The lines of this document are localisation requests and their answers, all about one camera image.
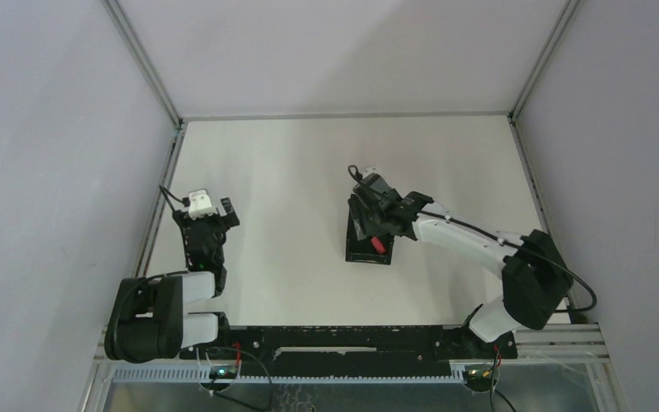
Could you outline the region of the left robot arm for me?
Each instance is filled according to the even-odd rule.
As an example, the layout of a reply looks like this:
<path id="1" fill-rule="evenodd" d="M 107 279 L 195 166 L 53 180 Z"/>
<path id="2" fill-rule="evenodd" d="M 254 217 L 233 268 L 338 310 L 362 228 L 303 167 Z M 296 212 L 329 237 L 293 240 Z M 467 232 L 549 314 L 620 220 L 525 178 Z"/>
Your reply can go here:
<path id="1" fill-rule="evenodd" d="M 234 336 L 221 327 L 226 324 L 222 313 L 187 308 L 224 291 L 224 245 L 240 220 L 229 198 L 222 198 L 221 206 L 219 212 L 200 191 L 189 197 L 186 210 L 172 212 L 184 247 L 184 270 L 120 282 L 104 338 L 108 359 L 134 364 L 172 359 L 197 344 L 215 358 L 232 351 Z"/>

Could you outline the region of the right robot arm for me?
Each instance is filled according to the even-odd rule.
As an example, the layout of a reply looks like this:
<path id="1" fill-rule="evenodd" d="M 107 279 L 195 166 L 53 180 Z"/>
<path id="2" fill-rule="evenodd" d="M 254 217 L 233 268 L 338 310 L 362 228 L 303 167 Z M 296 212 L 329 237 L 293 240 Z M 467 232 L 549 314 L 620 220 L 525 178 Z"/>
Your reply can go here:
<path id="1" fill-rule="evenodd" d="M 371 169 L 350 165 L 348 174 L 354 181 L 348 206 L 357 240 L 390 236 L 441 246 L 500 280 L 500 295 L 478 305 L 464 321 L 462 346 L 471 356 L 485 356 L 496 340 L 521 327 L 543 329 L 573 286 L 575 276 L 548 233 L 484 228 L 428 195 L 400 195 Z"/>

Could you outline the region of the black plastic bin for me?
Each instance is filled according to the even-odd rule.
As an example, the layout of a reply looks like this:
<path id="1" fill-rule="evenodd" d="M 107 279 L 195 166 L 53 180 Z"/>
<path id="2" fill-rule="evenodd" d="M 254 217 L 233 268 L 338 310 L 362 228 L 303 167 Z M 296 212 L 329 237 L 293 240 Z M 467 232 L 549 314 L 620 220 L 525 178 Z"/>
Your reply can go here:
<path id="1" fill-rule="evenodd" d="M 349 263 L 391 265 L 395 237 L 390 234 L 373 235 L 372 237 L 378 237 L 382 240 L 387 251 L 386 254 L 379 255 L 373 250 L 370 242 L 371 237 L 364 240 L 356 239 L 348 208 L 345 261 Z"/>

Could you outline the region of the red handled screwdriver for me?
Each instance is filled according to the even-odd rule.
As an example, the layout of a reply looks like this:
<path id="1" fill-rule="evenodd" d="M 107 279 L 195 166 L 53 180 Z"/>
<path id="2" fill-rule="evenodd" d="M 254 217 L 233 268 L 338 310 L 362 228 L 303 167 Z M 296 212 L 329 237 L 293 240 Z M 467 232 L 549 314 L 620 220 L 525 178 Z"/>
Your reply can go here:
<path id="1" fill-rule="evenodd" d="M 382 242 L 382 240 L 378 237 L 371 237 L 370 239 L 371 245 L 373 250 L 379 254 L 379 255 L 384 255 L 387 253 L 386 248 Z"/>

